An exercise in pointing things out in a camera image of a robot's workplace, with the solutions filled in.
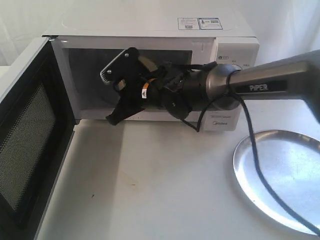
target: white microwave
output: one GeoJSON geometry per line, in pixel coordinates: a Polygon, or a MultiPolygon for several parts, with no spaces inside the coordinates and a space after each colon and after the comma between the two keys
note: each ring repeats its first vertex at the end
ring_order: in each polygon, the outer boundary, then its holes
{"type": "MultiPolygon", "coordinates": [[[[245,69],[259,42],[224,0],[75,1],[0,79],[0,237],[33,239],[74,125],[105,119],[118,101],[100,71],[129,47],[156,64],[245,69]]],[[[177,121],[161,109],[130,119],[177,121]]]]}

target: round metal plate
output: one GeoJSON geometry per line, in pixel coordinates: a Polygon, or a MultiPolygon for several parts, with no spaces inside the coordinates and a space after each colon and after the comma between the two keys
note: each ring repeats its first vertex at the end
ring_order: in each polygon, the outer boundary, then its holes
{"type": "MultiPolygon", "coordinates": [[[[295,212],[320,228],[320,142],[284,130],[260,131],[255,139],[261,171],[273,190],[295,212]]],[[[233,168],[242,190],[260,210],[289,228],[313,234],[287,214],[261,183],[249,137],[235,148],[233,168]]]]}

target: warning label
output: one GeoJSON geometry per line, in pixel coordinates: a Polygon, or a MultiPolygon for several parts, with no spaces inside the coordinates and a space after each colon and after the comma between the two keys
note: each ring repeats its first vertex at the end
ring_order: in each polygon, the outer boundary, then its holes
{"type": "Polygon", "coordinates": [[[179,17],[179,30],[200,30],[198,18],[196,17],[179,17]]]}
{"type": "Polygon", "coordinates": [[[219,18],[217,17],[200,17],[198,18],[201,30],[221,30],[223,29],[219,18]]]}

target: open microwave door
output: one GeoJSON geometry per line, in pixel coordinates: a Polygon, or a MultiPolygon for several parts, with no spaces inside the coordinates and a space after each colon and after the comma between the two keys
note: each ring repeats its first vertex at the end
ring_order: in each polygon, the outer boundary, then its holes
{"type": "Polygon", "coordinates": [[[34,239],[74,125],[51,42],[36,38],[0,78],[0,239],[34,239]]]}

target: white backdrop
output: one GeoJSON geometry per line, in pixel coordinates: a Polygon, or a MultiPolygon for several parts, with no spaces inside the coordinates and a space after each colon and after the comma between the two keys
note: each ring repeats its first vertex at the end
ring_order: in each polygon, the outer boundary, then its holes
{"type": "MultiPolygon", "coordinates": [[[[0,66],[11,65],[73,1],[0,0],[0,66]]],[[[320,0],[231,1],[260,42],[257,65],[320,49],[320,0]]]]}

